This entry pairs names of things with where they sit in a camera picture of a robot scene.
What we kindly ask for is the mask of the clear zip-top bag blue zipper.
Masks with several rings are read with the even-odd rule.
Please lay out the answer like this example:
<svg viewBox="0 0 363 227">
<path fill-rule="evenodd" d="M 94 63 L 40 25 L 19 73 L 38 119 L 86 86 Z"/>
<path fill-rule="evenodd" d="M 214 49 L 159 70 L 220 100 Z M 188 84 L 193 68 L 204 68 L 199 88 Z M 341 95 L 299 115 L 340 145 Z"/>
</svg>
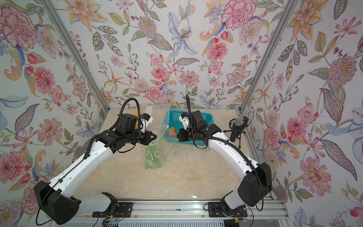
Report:
<svg viewBox="0 0 363 227">
<path fill-rule="evenodd" d="M 168 129 L 167 118 L 169 116 L 170 105 L 147 106 L 143 110 L 140 116 L 146 130 L 160 132 Z"/>
</svg>

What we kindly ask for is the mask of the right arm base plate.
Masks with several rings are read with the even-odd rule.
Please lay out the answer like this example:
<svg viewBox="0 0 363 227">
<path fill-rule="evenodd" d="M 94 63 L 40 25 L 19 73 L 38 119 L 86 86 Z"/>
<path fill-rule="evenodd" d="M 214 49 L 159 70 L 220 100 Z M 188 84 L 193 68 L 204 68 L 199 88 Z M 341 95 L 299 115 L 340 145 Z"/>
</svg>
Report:
<svg viewBox="0 0 363 227">
<path fill-rule="evenodd" d="M 203 206 L 210 218 L 247 218 L 248 213 L 245 205 L 234 210 L 223 205 L 221 202 L 208 202 Z"/>
</svg>

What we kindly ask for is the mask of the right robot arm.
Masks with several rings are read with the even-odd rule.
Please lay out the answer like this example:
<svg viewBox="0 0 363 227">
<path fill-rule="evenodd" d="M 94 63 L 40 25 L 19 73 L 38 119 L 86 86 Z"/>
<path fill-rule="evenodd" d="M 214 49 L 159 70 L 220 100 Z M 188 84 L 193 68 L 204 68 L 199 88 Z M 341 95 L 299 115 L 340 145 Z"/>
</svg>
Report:
<svg viewBox="0 0 363 227">
<path fill-rule="evenodd" d="M 225 214 L 247 205 L 254 207 L 272 191 L 271 168 L 258 163 L 235 146 L 215 124 L 207 124 L 200 111 L 184 112 L 179 116 L 182 128 L 177 134 L 180 142 L 201 141 L 221 155 L 236 171 L 241 183 L 221 199 Z"/>
</svg>

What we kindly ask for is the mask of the small red-yellow mango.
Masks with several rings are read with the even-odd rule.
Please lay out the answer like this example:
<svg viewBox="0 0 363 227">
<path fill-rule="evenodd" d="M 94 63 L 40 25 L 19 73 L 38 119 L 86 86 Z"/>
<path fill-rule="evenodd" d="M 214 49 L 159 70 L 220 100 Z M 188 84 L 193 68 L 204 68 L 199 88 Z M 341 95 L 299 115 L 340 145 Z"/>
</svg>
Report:
<svg viewBox="0 0 363 227">
<path fill-rule="evenodd" d="M 176 138 L 176 129 L 174 127 L 171 127 L 169 129 L 168 136 L 171 137 L 171 138 Z"/>
</svg>

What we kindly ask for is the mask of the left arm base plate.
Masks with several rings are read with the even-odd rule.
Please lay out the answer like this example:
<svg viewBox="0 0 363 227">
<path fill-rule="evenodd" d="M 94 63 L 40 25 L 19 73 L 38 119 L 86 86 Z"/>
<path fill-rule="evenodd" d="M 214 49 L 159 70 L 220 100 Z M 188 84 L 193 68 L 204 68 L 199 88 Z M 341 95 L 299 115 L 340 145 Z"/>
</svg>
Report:
<svg viewBox="0 0 363 227">
<path fill-rule="evenodd" d="M 133 208 L 132 202 L 118 202 L 111 205 L 109 209 L 104 212 L 93 212 L 93 218 L 130 218 Z"/>
</svg>

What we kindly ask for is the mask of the large orange mango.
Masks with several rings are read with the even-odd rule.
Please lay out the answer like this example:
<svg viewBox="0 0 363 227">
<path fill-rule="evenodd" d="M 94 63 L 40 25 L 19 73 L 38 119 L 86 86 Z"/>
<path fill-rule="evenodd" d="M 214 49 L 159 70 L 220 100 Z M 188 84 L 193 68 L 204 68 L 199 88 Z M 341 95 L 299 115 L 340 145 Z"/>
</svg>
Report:
<svg viewBox="0 0 363 227">
<path fill-rule="evenodd" d="M 135 110 L 135 112 L 134 112 L 134 115 L 136 116 L 136 124 L 135 124 L 135 129 L 141 129 L 142 128 L 142 124 L 141 124 L 141 122 L 140 122 L 140 120 L 139 120 L 139 113 L 138 113 L 138 111 L 137 110 Z"/>
</svg>

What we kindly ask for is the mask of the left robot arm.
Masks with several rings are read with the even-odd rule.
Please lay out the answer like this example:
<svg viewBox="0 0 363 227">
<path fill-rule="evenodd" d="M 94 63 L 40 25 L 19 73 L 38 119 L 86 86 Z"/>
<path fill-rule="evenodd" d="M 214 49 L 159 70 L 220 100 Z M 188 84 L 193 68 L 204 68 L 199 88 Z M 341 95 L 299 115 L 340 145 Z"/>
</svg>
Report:
<svg viewBox="0 0 363 227">
<path fill-rule="evenodd" d="M 67 169 L 48 183 L 39 181 L 34 187 L 39 209 L 58 225 L 63 225 L 77 215 L 98 212 L 110 218 L 119 210 L 118 199 L 103 192 L 93 198 L 75 196 L 80 184 L 107 158 L 126 144 L 149 145 L 157 136 L 147 130 L 153 118 L 149 114 L 136 117 L 120 114 L 108 130 L 91 138 L 87 149 Z"/>
</svg>

